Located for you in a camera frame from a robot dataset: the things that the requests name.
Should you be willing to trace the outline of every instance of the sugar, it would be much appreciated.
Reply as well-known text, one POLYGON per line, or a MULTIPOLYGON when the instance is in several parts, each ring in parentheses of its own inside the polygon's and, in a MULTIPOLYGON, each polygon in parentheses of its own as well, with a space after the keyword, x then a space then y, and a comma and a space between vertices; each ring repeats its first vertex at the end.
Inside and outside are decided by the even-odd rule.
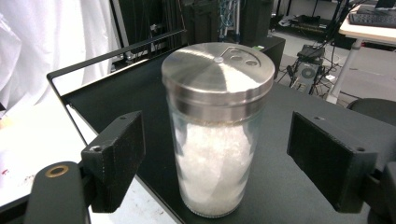
POLYGON ((206 127, 187 124, 176 130, 179 185, 185 204, 195 213, 218 217, 242 200, 253 157, 242 125, 206 127))

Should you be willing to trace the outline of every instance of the glass jar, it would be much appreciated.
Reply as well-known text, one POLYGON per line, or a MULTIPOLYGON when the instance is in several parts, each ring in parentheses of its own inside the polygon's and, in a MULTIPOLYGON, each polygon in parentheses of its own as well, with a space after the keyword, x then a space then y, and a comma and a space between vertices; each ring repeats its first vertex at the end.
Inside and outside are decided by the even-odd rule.
POLYGON ((163 62, 180 195, 203 217, 240 204, 275 67, 245 46, 206 43, 163 62))

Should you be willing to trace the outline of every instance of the black tabletop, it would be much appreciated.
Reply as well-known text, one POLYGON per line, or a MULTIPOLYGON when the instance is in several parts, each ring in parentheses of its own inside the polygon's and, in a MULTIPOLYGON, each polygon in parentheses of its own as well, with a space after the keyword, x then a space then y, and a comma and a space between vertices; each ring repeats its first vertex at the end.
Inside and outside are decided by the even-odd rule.
POLYGON ((359 214, 339 214, 287 155, 292 111, 321 116, 378 150, 395 148, 396 128, 278 84, 268 93, 261 140, 246 194, 230 215, 208 219, 181 201, 170 119, 161 81, 166 55, 127 69, 63 96, 101 132, 116 117, 141 110, 147 155, 138 175, 181 222, 186 223, 367 223, 369 207, 359 214))

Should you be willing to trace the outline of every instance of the white table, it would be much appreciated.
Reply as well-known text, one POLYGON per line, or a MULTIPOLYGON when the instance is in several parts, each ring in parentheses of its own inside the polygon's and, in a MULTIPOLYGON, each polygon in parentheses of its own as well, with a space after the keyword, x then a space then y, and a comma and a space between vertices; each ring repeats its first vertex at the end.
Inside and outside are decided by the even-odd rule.
MULTIPOLYGON (((355 13, 359 8, 353 9, 351 13, 355 13)), ((352 45, 352 48, 346 58, 346 62, 341 69, 340 75, 337 78, 334 86, 331 88, 329 94, 326 97, 326 101, 336 104, 338 95, 341 91, 341 86, 343 84, 344 78, 347 75, 347 71, 352 65, 356 55, 361 48, 361 42, 364 40, 387 43, 387 44, 396 44, 396 29, 392 28, 383 28, 383 27, 372 27, 372 26, 361 26, 361 25, 352 25, 349 23, 349 18, 346 17, 339 33, 342 35, 346 35, 351 38, 356 38, 355 43, 352 45)))
MULTIPOLYGON (((35 174, 44 167, 58 161, 81 161, 80 152, 85 147, 56 101, 0 119, 0 143, 0 206, 29 194, 35 174)), ((121 207, 113 214, 91 212, 91 222, 175 223, 137 176, 121 207)))

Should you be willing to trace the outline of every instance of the stainless steel lid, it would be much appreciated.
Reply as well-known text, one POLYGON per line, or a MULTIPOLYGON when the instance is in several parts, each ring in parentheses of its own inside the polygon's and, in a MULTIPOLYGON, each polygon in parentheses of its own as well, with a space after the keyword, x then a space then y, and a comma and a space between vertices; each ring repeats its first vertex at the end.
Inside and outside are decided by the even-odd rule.
POLYGON ((162 66, 170 104, 207 121, 236 121, 255 114, 272 87, 274 72, 263 53, 230 43, 179 49, 162 66))

